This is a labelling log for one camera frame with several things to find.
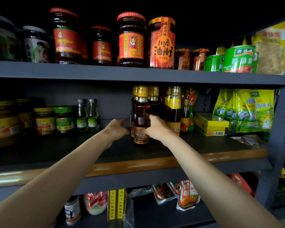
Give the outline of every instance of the green seasoning bag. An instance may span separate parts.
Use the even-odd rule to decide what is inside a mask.
[[[224,114],[224,104],[225,104],[225,89],[220,89],[219,91],[219,96],[216,100],[216,104],[214,107],[214,111],[213,114],[218,116],[218,117],[222,117],[222,115]]]
[[[193,131],[194,129],[194,122],[193,122],[193,107],[196,99],[198,98],[198,92],[193,90],[192,87],[190,87],[187,92],[184,94],[185,99],[190,100],[190,107],[189,107],[189,127],[188,131]]]
[[[240,132],[270,131],[274,118],[274,90],[239,90],[249,111]]]
[[[236,90],[236,101],[237,101],[237,123],[236,123],[236,132],[241,132],[241,128],[243,125],[243,121],[248,118],[249,111],[243,99],[241,98],[241,94],[245,92],[245,90]]]
[[[228,130],[235,130],[236,129],[236,123],[237,123],[237,101],[236,101],[236,92],[235,90],[232,91],[232,97],[230,99],[230,108],[227,110],[227,114],[230,115],[229,118],[229,127]]]
[[[225,89],[225,104],[223,108],[225,109],[222,115],[222,118],[229,121],[230,117],[232,116],[232,107],[233,107],[233,97],[232,97],[233,90]]]

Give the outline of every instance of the white lid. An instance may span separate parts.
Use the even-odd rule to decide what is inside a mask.
[[[42,33],[47,34],[47,32],[44,29],[41,29],[41,28],[38,28],[35,26],[24,25],[24,26],[22,26],[22,29],[23,30],[34,30],[34,31],[38,31],[38,32],[42,32]]]
[[[3,16],[0,16],[0,21],[7,22],[8,24],[15,26],[15,24],[11,20],[8,20],[7,18],[5,18]]]

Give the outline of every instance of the shelf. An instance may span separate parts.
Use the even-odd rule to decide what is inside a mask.
[[[0,148],[0,201],[69,154],[93,133],[25,138]],[[232,138],[206,137],[198,131],[181,136],[226,174],[271,169],[266,149],[252,149]],[[159,141],[137,148],[130,135],[105,150],[76,194],[187,179],[173,154]]]
[[[177,199],[157,205],[153,194],[135,197],[133,198],[133,202],[135,228],[218,227],[205,203],[202,201],[194,209],[187,211],[176,209]],[[86,214],[73,227],[107,228],[109,227],[107,223],[107,211],[96,216]],[[67,225],[60,224],[57,228],[67,228]]]
[[[0,61],[0,77],[285,86],[285,75]]]

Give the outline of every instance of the person's left arm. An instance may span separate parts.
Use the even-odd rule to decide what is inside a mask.
[[[129,134],[114,119],[63,159],[0,202],[0,228],[50,227],[100,154]]]

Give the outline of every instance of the small glass bottle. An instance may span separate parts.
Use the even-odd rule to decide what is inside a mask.
[[[134,122],[134,142],[137,147],[144,147],[149,142],[149,136],[139,132],[139,129],[150,126],[148,89],[147,86],[137,87],[136,117]]]
[[[150,104],[149,113],[152,115],[159,115],[160,113],[160,101],[158,100],[158,95],[159,95],[159,87],[150,86],[148,103]]]
[[[76,122],[77,122],[77,130],[79,132],[86,132],[87,131],[87,117],[86,113],[84,110],[84,100],[83,99],[78,99],[78,111],[77,111],[77,117],[76,117]]]
[[[97,111],[94,99],[89,99],[89,103],[88,127],[91,132],[95,132],[99,130],[99,124],[97,122]]]
[[[172,94],[172,87],[169,86],[166,91],[166,96],[165,96],[165,105],[163,106],[163,112],[162,112],[162,119],[167,121],[167,114],[168,114],[168,109],[169,109],[169,102],[170,102],[170,96]]]
[[[134,139],[134,122],[136,118],[135,113],[135,103],[137,103],[137,86],[133,86],[133,95],[134,97],[131,99],[132,102],[132,108],[131,108],[131,136]]]
[[[181,132],[187,132],[189,127],[189,107],[190,107],[190,100],[184,99],[183,100],[183,106],[181,109]]]
[[[167,126],[177,135],[180,134],[181,87],[174,86],[169,100]]]

